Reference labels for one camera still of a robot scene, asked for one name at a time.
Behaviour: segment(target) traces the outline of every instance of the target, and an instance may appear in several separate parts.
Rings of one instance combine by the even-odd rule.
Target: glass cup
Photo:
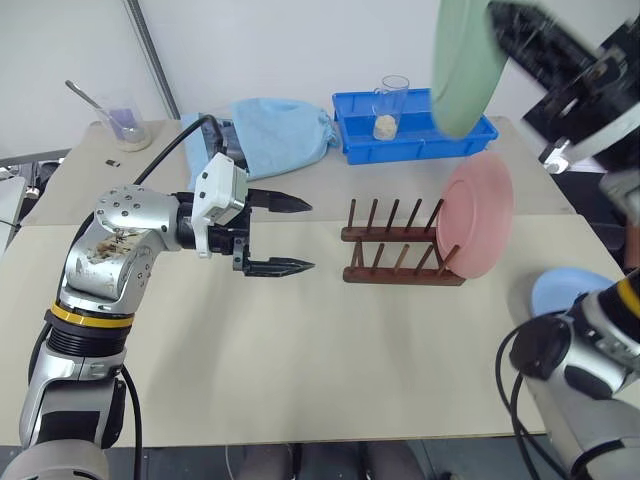
[[[151,135],[128,92],[113,92],[97,100],[102,108],[96,108],[96,114],[120,150],[136,152],[149,146]]]
[[[376,140],[393,140],[398,133],[400,117],[409,91],[409,79],[402,75],[387,75],[381,86],[374,90],[373,113],[376,121],[373,137]]]

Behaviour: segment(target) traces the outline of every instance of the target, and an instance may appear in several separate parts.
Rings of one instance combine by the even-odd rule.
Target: spoon
[[[123,125],[120,124],[120,122],[118,122],[115,118],[113,118],[113,115],[111,115],[107,110],[105,110],[104,108],[102,108],[98,102],[96,102],[94,99],[92,99],[89,95],[87,95],[85,92],[83,92],[80,87],[78,87],[75,83],[73,83],[71,80],[66,80],[64,82],[64,84],[69,87],[69,89],[75,93],[76,95],[78,95],[80,98],[82,98],[85,102],[87,102],[89,105],[91,105],[93,108],[95,108],[96,110],[100,110],[102,113],[104,113],[107,117],[109,117],[109,120],[112,121],[122,132],[122,136],[124,137],[124,140],[126,142],[129,143],[138,143],[144,140],[144,136],[145,136],[145,132],[142,128],[130,128],[130,127],[124,127]]]

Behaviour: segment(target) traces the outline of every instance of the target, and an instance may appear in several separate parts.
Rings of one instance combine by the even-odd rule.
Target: metal pole
[[[147,28],[147,22],[145,22],[144,15],[140,9],[140,3],[138,3],[138,0],[122,1],[125,4],[125,10],[127,10],[127,13],[129,14],[129,20],[131,20],[131,24],[136,29],[138,41],[145,54],[145,58],[149,63],[149,67],[153,71],[153,77],[158,90],[160,90],[160,96],[162,97],[167,113],[172,118],[179,120],[180,112],[176,105],[176,101],[173,98],[173,94],[171,93],[171,88],[169,88],[169,83],[167,83],[167,77],[162,69],[160,58],[158,58],[158,54],[156,52],[156,47],[153,44],[151,35],[149,35],[149,29]]]

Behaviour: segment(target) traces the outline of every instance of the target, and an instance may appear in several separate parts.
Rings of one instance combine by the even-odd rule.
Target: white wall
[[[332,93],[372,89],[388,73],[428,86],[438,3],[141,0],[182,112],[252,96],[332,111]],[[640,0],[541,3],[593,45],[640,10]],[[0,158],[77,143],[94,115],[67,78],[96,93],[127,85],[145,118],[166,118],[120,0],[0,0]],[[518,120],[541,96],[508,64],[487,113]]]
[[[437,0],[141,3],[183,112],[216,111],[251,96],[298,98],[332,112],[332,93],[372,89],[388,73],[415,87],[430,84]],[[639,0],[540,3],[593,46],[640,10]],[[542,95],[509,63],[487,113],[517,121]]]
[[[128,86],[145,118],[166,118],[119,0],[0,0],[0,158],[68,148],[96,119],[87,92]]]

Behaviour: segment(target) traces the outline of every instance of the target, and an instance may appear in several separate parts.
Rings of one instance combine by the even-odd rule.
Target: blue plate
[[[565,311],[578,296],[609,288],[612,282],[602,275],[581,268],[562,267],[544,272],[531,290],[531,314]]]

